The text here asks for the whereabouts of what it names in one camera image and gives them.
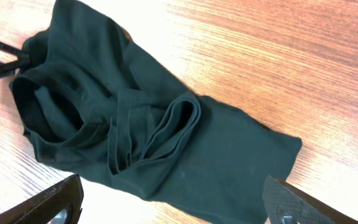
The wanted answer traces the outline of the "black polo shirt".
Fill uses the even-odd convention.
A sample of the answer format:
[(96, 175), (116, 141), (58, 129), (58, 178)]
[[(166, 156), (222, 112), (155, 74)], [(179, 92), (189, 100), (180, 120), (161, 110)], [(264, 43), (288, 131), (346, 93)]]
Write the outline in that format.
[(54, 4), (11, 91), (38, 162), (211, 223), (264, 223), (302, 145), (199, 96), (86, 4)]

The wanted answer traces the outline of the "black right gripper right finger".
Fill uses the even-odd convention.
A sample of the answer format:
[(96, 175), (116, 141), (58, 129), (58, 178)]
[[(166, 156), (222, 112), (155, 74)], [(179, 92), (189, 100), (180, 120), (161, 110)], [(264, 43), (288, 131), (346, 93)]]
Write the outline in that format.
[(280, 178), (266, 178), (262, 198), (271, 224), (358, 224)]

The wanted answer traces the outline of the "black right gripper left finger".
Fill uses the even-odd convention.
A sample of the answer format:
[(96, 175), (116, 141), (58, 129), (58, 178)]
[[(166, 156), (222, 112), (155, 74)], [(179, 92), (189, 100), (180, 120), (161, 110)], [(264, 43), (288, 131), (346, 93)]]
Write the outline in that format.
[(0, 224), (77, 224), (84, 191), (73, 174), (0, 214)]

